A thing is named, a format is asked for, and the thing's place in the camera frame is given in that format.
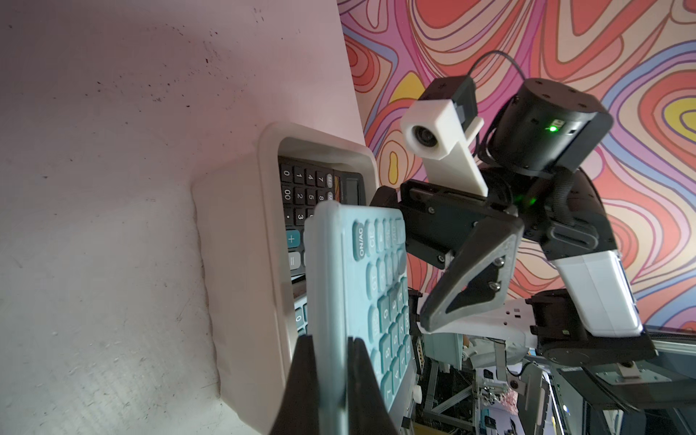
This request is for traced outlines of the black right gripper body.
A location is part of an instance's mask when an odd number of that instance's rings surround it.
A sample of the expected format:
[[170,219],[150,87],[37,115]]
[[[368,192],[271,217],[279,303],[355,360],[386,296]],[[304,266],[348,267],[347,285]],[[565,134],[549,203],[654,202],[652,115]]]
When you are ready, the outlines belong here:
[[514,266],[524,223],[504,204],[424,181],[406,181],[400,188],[382,186],[373,207],[402,212],[407,252],[445,269],[460,253],[471,253],[483,242],[507,242],[496,266]]

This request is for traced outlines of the blue calculator corner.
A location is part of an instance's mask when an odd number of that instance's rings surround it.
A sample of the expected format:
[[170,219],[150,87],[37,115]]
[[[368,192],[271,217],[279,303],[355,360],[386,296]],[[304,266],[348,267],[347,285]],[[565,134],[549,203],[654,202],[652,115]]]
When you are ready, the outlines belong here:
[[304,227],[308,332],[319,380],[319,427],[348,432],[348,344],[366,346],[368,380],[390,409],[411,362],[408,256],[400,210],[320,203]]

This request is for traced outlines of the blue calculator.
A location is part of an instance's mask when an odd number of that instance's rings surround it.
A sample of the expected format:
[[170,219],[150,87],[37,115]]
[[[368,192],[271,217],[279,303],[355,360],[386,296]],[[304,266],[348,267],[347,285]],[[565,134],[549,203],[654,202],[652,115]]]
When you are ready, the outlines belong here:
[[295,326],[299,335],[305,335],[307,331],[307,298],[305,295],[295,299]]

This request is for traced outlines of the black calculator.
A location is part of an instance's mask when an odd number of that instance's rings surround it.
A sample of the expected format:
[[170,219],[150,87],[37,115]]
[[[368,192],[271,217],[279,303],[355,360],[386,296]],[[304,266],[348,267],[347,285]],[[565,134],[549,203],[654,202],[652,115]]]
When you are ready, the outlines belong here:
[[364,178],[358,172],[332,169],[315,161],[284,156],[277,161],[290,274],[297,279],[306,273],[305,222],[325,200],[364,206]]

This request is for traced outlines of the cream plastic storage box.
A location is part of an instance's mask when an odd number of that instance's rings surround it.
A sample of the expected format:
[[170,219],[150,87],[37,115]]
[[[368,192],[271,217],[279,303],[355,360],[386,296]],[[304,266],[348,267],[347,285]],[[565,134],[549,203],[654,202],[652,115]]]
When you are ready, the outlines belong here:
[[[295,326],[295,299],[307,298],[306,273],[297,279],[290,274],[280,156],[360,173],[364,206],[371,207],[378,187],[368,148],[293,123],[268,126],[253,154],[193,185],[220,396],[244,423],[264,434],[274,425],[302,336]],[[412,355],[387,409],[398,433],[409,416],[413,386]]]

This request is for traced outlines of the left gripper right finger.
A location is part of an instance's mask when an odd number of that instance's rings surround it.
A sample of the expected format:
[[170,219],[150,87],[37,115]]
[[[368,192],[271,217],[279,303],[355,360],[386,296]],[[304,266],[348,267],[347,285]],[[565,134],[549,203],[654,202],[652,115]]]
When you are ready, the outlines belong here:
[[346,386],[351,435],[398,433],[384,404],[367,348],[360,338],[348,339]]

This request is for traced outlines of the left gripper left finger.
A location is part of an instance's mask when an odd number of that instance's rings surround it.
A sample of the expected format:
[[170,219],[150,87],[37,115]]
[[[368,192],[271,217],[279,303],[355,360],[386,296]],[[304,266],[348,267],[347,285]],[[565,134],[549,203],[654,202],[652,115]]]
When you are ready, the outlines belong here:
[[319,401],[313,337],[302,335],[295,345],[286,389],[270,434],[319,434]]

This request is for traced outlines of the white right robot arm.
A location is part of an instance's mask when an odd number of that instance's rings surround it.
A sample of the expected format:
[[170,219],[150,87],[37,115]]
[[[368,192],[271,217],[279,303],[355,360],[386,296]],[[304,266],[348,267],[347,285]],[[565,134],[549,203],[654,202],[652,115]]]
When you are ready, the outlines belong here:
[[591,94],[531,78],[485,126],[470,75],[440,78],[402,117],[425,181],[382,187],[409,254],[442,277],[415,299],[426,335],[485,337],[555,364],[656,356],[603,202],[582,162],[614,120]]

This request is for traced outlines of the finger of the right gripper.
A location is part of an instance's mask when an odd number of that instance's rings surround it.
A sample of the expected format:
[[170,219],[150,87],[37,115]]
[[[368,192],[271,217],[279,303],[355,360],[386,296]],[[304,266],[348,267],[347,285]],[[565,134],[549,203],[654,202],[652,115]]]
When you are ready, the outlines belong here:
[[501,308],[523,233],[521,219],[482,219],[424,301],[422,328],[435,333],[464,317]]

